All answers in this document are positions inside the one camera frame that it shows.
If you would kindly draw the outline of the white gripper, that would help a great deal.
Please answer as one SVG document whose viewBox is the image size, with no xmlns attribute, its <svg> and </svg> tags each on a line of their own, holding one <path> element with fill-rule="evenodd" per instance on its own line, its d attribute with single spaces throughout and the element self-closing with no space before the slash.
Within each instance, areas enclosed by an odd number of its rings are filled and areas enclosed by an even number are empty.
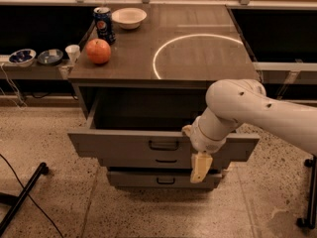
<svg viewBox="0 0 317 238">
<path fill-rule="evenodd" d="M 197 117 L 191 125 L 186 125 L 181 132 L 186 135 L 192 147 L 198 152 L 191 156 L 191 175 L 192 183 L 203 182 L 206 178 L 213 158 L 210 156 L 218 152 L 226 143 L 228 130 L 219 122 L 207 123 L 204 129 L 205 119 Z"/>
</svg>

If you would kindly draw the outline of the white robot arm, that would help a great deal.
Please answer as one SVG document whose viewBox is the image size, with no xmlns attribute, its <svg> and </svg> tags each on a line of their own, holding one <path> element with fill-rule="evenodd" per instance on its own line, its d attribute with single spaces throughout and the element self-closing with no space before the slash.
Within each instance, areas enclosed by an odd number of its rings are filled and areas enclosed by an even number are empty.
<svg viewBox="0 0 317 238">
<path fill-rule="evenodd" d="M 203 181 L 227 136 L 247 123 L 317 156 L 317 108 L 268 98 L 261 83 L 223 79 L 207 90 L 206 109 L 182 128 L 196 152 L 190 181 Z"/>
</svg>

